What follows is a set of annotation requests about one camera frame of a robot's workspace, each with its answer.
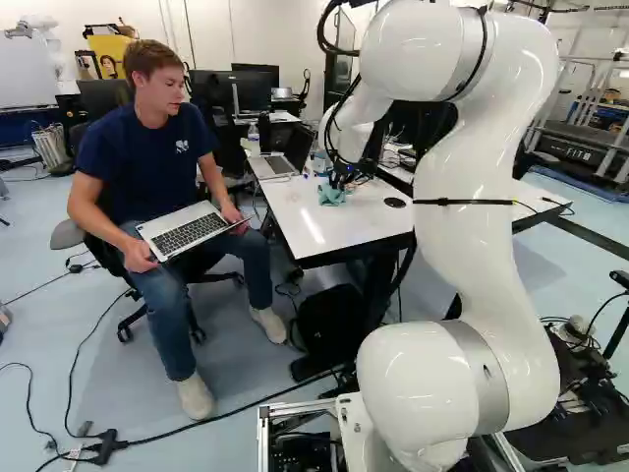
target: t-shirt logo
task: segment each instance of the t-shirt logo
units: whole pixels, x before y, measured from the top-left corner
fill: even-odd
[[[177,150],[178,154],[186,152],[188,150],[188,140],[179,140],[177,143],[175,143],[175,149]]]

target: chair armrest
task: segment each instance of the chair armrest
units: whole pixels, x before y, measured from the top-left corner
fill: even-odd
[[[68,249],[79,246],[86,236],[77,223],[72,219],[66,219],[60,222],[52,231],[50,236],[50,249],[53,251],[59,249]]]

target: navy t-shirt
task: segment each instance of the navy t-shirt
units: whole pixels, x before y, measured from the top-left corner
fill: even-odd
[[[194,105],[182,103],[177,115],[153,130],[130,103],[89,126],[77,167],[104,182],[114,223],[147,221],[196,201],[197,162],[216,147]]]

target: chair wheel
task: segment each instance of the chair wheel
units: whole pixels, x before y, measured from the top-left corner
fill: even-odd
[[[118,329],[118,340],[123,344],[127,344],[134,340],[134,334],[128,327]]]
[[[190,336],[197,346],[201,346],[207,340],[207,334],[201,328],[190,331]]]
[[[243,277],[240,273],[235,276],[233,280],[234,285],[236,285],[237,288],[243,287],[245,285],[245,277]]]

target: brown hair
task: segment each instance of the brown hair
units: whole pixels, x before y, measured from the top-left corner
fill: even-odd
[[[139,39],[129,43],[122,61],[127,75],[127,82],[132,90],[136,89],[132,74],[137,71],[147,78],[163,67],[181,67],[184,63],[170,47],[154,39]]]

